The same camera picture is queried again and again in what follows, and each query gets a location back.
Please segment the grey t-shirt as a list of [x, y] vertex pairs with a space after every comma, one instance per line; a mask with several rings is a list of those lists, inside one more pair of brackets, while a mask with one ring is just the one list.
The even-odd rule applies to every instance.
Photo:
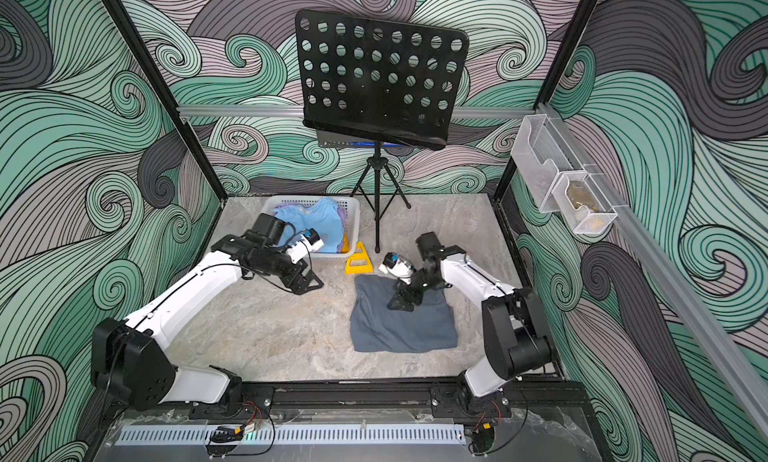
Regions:
[[442, 290], [429, 290], [413, 311], [390, 310], [395, 281], [374, 275], [355, 278], [356, 302], [350, 337], [363, 353], [426, 353], [458, 346], [453, 309]]

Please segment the light blue t-shirt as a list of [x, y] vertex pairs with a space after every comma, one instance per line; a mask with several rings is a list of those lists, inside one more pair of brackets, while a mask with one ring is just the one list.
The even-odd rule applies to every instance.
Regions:
[[292, 224], [299, 232], [315, 230], [324, 245], [321, 253], [337, 254], [343, 246], [344, 224], [338, 204], [327, 197], [315, 202], [311, 207], [301, 204], [283, 204], [272, 210], [278, 219]]

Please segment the white plastic laundry basket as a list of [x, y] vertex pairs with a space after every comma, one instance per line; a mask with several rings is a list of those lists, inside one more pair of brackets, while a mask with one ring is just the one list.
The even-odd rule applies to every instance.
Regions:
[[[347, 253], [341, 253], [341, 247], [340, 247], [337, 254], [326, 254], [326, 253], [321, 253], [319, 251], [319, 252], [315, 252], [312, 255], [312, 257], [330, 258], [330, 259], [346, 259], [353, 253], [359, 237], [360, 204], [356, 199], [353, 199], [351, 197], [328, 197], [328, 196], [306, 196], [306, 195], [274, 196], [274, 197], [268, 198], [264, 202], [264, 205], [262, 207], [262, 212], [268, 215], [274, 216], [272, 213], [272, 210], [283, 204], [296, 203], [296, 204], [301, 204], [305, 207], [311, 207], [315, 202], [317, 202], [323, 197], [330, 198], [334, 200], [337, 204], [342, 204], [345, 206], [347, 210], [348, 218], [346, 223], [344, 224], [344, 231], [345, 231], [345, 235], [347, 235], [349, 239], [350, 251]], [[292, 224], [288, 223], [286, 232], [281, 236], [279, 244], [283, 245], [286, 242], [289, 242], [295, 235], [299, 233], [300, 232], [297, 231]]]

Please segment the purple t-shirt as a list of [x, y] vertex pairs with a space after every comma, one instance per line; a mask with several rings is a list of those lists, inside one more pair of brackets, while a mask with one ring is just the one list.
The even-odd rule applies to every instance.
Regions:
[[345, 224], [346, 221], [347, 221], [347, 218], [348, 218], [347, 210], [346, 210], [345, 206], [342, 205], [342, 204], [338, 204], [337, 205], [337, 213], [338, 213], [338, 216], [340, 217], [341, 222], [343, 224]]

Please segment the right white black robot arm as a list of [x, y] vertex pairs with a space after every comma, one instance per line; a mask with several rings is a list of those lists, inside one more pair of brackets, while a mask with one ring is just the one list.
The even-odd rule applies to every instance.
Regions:
[[457, 245], [443, 245], [428, 232], [416, 240], [422, 266], [416, 268], [394, 252], [384, 256], [379, 270], [396, 279], [388, 308], [412, 312], [429, 290], [456, 289], [481, 313], [484, 356], [464, 371], [452, 396], [466, 414], [496, 395], [510, 381], [553, 364], [555, 348], [548, 325], [532, 308], [540, 299], [530, 287], [514, 287], [478, 266]]

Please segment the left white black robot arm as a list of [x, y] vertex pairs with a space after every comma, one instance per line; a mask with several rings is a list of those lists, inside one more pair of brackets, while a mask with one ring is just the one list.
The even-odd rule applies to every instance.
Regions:
[[310, 265], [324, 245], [321, 236], [305, 229], [285, 237], [288, 226], [260, 214], [243, 235], [214, 243], [195, 267], [146, 306], [99, 323], [91, 339], [92, 385], [136, 411], [167, 403], [242, 401], [242, 380], [235, 373], [177, 365], [167, 350], [204, 307], [240, 280], [258, 277], [293, 295], [322, 288]]

